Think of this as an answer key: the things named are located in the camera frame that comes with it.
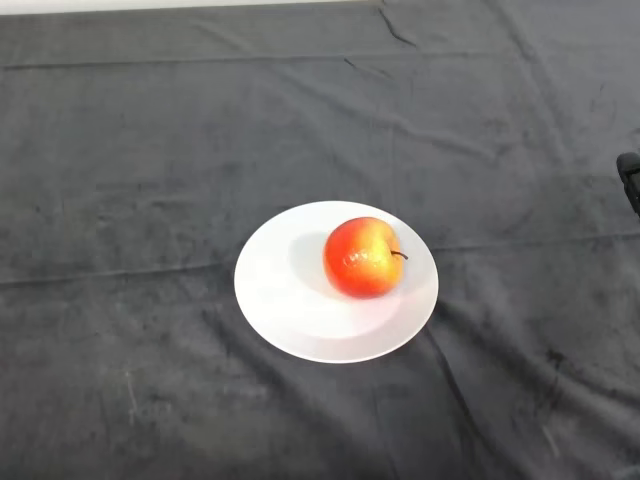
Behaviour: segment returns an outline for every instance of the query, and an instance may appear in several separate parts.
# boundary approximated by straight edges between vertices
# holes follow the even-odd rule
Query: white plate
[[[409,256],[401,283],[371,300],[342,295],[324,274],[327,237],[356,217],[389,223]],[[273,217],[242,249],[234,281],[242,313],[265,340],[326,363],[369,360],[402,346],[427,323],[438,297],[436,264],[418,234],[387,212],[351,202],[310,203]]]

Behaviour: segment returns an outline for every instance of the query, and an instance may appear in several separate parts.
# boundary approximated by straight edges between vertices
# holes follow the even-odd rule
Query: black object
[[[633,152],[623,153],[618,157],[616,164],[627,198],[633,210],[640,216],[640,155]]]

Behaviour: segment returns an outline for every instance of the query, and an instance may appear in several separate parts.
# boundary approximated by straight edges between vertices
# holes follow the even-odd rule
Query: apple stem
[[[395,250],[391,250],[391,254],[392,255],[400,255],[401,257],[404,257],[405,260],[409,260],[409,257],[407,257],[404,253],[402,252],[396,252]]]

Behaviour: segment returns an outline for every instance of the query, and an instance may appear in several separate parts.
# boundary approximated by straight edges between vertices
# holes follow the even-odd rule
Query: apple
[[[336,228],[324,246],[324,270],[339,291],[372,298],[391,291],[402,279],[408,257],[400,252],[396,233],[373,217],[348,220]]]

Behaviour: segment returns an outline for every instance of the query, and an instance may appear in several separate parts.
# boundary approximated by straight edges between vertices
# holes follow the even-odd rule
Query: tablecloth
[[[640,476],[636,0],[0,18],[0,478]],[[273,215],[431,248],[427,326],[289,356],[243,318]]]

